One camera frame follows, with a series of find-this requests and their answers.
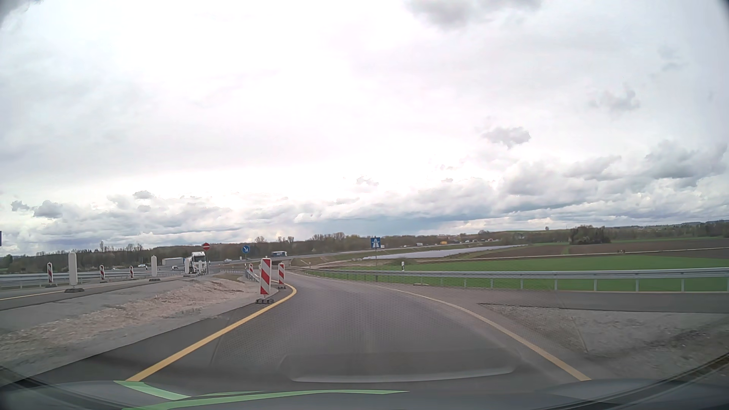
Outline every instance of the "gravel shoulder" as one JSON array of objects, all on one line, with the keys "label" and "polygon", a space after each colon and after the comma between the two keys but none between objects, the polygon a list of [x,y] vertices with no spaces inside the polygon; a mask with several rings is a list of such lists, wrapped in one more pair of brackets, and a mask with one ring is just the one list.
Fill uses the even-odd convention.
[{"label": "gravel shoulder", "polygon": [[0,365],[32,376],[217,316],[258,297],[257,283],[202,276],[4,310]]},{"label": "gravel shoulder", "polygon": [[[729,352],[729,314],[482,306],[619,377],[662,379]],[[712,381],[729,386],[729,369]]]}]

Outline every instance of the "sky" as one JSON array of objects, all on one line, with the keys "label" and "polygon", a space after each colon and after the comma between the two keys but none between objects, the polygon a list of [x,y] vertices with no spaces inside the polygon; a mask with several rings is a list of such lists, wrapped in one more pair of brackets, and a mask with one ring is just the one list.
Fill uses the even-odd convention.
[{"label": "sky", "polygon": [[714,1],[0,2],[0,252],[729,217]]}]

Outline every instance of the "green field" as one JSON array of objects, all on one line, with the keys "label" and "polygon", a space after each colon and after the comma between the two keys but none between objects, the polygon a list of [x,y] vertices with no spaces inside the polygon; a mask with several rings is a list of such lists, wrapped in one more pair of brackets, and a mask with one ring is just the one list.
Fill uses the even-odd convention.
[{"label": "green field", "polygon": [[[711,258],[681,258],[673,256],[615,255],[583,258],[547,258],[530,260],[484,260],[475,262],[423,263],[407,266],[411,271],[611,271],[631,269],[667,268],[719,268],[729,264],[729,260]],[[350,266],[348,270],[373,270],[374,266]],[[399,266],[378,266],[381,271],[399,271]],[[554,290],[554,279],[481,279],[464,280],[458,277],[420,277],[420,276],[382,276],[373,274],[344,274],[338,272],[312,271],[317,276],[335,279],[384,283],[425,283],[431,286],[451,287],[493,287],[497,289]],[[626,291],[636,290],[635,279],[559,279],[558,290]],[[727,278],[685,279],[687,292],[716,292],[728,290]],[[643,292],[681,290],[681,279],[641,279],[639,290]]]},{"label": "green field", "polygon": [[[473,260],[450,263],[417,263],[411,271],[624,271],[632,269],[723,268],[727,259],[686,258],[679,256],[611,255],[566,258],[530,258],[510,260]],[[345,269],[399,271],[397,265],[347,266]]]}]

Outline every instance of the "yellow lane marking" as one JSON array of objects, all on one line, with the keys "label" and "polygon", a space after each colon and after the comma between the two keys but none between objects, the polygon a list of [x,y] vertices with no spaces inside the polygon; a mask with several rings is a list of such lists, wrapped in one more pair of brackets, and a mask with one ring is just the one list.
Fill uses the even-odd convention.
[{"label": "yellow lane marking", "polygon": [[135,374],[134,376],[127,379],[127,382],[141,382],[142,379],[145,377],[149,377],[153,375],[154,373],[162,370],[163,368],[169,366],[170,364],[174,363],[175,361],[187,356],[188,354],[194,352],[197,349],[200,349],[201,347],[205,346],[206,344],[210,343],[211,341],[219,338],[220,336],[225,335],[226,333],[230,332],[231,330],[237,328],[238,326],[244,324],[245,322],[248,322],[249,320],[260,316],[261,314],[268,312],[269,310],[275,308],[276,306],[282,304],[285,301],[288,301],[293,295],[296,295],[296,288],[288,285],[291,287],[293,292],[291,292],[291,295],[288,295],[287,297],[281,299],[278,302],[275,302],[274,304],[268,305],[265,308],[259,310],[258,312],[255,312],[253,314],[250,314],[243,319],[233,323],[232,325],[228,325],[224,327],[223,329],[218,330],[217,332],[211,334],[210,336],[205,337],[204,339],[200,341],[196,341],[195,343],[189,345],[188,347],[185,347],[183,350],[180,350],[179,352],[175,353],[174,355],[167,357],[166,359],[161,360],[158,363],[155,363],[151,365],[148,368],[145,368],[143,371],[140,371],[139,373]]},{"label": "yellow lane marking", "polygon": [[2,298],[2,299],[0,299],[0,301],[8,301],[10,299],[17,299],[17,298],[27,298],[29,296],[49,295],[51,293],[61,293],[61,292],[65,292],[65,290],[54,290],[52,292],[42,292],[42,293],[33,293],[33,294],[30,294],[30,295],[13,296],[11,298]]},{"label": "yellow lane marking", "polygon": [[498,324],[498,323],[496,323],[496,322],[494,322],[492,320],[486,319],[485,317],[481,316],[480,314],[471,312],[470,310],[468,310],[468,309],[466,309],[464,307],[460,307],[458,305],[455,305],[453,303],[448,303],[446,301],[441,301],[440,299],[431,298],[429,296],[419,295],[417,293],[408,292],[406,290],[393,289],[391,287],[384,287],[384,286],[377,286],[377,285],[375,285],[375,286],[376,287],[381,287],[382,289],[394,290],[395,292],[407,293],[408,295],[419,296],[421,298],[425,298],[425,299],[428,299],[430,301],[440,302],[440,303],[443,303],[445,305],[448,305],[448,306],[450,306],[452,308],[458,309],[458,310],[460,310],[462,312],[468,313],[471,316],[475,317],[476,319],[479,319],[479,320],[481,320],[483,322],[488,323],[490,326],[496,328],[497,330],[500,330],[502,333],[506,334],[507,336],[511,337],[512,339],[518,341],[519,343],[521,343],[524,346],[528,347],[529,349],[533,350],[538,355],[540,355],[543,358],[549,360],[550,362],[554,363],[557,367],[561,368],[562,370],[564,370],[567,373],[569,373],[572,376],[574,376],[575,379],[580,380],[581,382],[584,382],[585,380],[591,380],[583,372],[581,372],[581,371],[577,370],[576,368],[568,365],[564,361],[560,360],[558,357],[550,354],[549,352],[547,352],[546,350],[544,350],[541,347],[537,346],[536,344],[531,343],[530,341],[528,341],[525,338],[519,336],[518,334],[512,332],[511,330],[506,329],[505,327],[501,326],[500,324]]}]

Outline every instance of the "trailer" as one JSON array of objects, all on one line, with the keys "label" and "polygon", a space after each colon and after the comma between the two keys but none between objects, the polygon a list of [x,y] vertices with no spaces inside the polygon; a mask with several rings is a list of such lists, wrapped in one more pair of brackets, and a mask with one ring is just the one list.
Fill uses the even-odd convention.
[{"label": "trailer", "polygon": [[164,258],[162,259],[162,266],[183,266],[184,258]]}]

